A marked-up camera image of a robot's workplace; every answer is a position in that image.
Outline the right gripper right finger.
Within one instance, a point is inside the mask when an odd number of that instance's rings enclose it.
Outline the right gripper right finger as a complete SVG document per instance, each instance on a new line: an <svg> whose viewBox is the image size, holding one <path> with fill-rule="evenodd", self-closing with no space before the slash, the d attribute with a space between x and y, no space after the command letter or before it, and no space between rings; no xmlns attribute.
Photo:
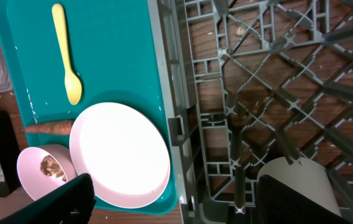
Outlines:
<svg viewBox="0 0 353 224"><path fill-rule="evenodd" d="M263 224L349 224L269 175L259 178L255 199Z"/></svg>

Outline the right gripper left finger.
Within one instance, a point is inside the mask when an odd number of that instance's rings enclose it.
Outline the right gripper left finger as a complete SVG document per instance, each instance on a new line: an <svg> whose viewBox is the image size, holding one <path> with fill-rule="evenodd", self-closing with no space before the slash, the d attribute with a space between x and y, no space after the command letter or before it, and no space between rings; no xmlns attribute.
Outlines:
<svg viewBox="0 0 353 224"><path fill-rule="evenodd" d="M96 204L92 178L81 174L0 223L84 223Z"/></svg>

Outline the brown food scrap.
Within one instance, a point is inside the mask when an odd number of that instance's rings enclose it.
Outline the brown food scrap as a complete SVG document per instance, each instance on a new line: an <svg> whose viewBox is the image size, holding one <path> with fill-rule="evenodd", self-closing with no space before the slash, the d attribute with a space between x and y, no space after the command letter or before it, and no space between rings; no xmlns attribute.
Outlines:
<svg viewBox="0 0 353 224"><path fill-rule="evenodd" d="M45 156L40 162L40 171L46 177L61 178L62 181L66 182L67 178L61 166L58 162L51 156Z"/></svg>

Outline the small pink bowl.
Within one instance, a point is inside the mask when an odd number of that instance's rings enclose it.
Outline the small pink bowl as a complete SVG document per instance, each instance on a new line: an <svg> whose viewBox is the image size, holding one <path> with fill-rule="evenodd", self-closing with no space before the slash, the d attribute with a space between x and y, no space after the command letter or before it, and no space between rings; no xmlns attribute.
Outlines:
<svg viewBox="0 0 353 224"><path fill-rule="evenodd" d="M63 169L67 181L61 178L46 177L40 171L40 162L51 155ZM71 161L69 149L59 144L28 147L21 151L17 159L17 174L22 187L32 200L38 200L66 184L77 176Z"/></svg>

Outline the orange carrot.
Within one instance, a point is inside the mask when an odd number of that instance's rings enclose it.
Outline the orange carrot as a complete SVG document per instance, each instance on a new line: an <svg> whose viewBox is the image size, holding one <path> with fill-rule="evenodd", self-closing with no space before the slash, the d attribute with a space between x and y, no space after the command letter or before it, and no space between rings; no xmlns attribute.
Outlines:
<svg viewBox="0 0 353 224"><path fill-rule="evenodd" d="M73 124L72 120L39 123L25 127L25 131L37 134L69 135Z"/></svg>

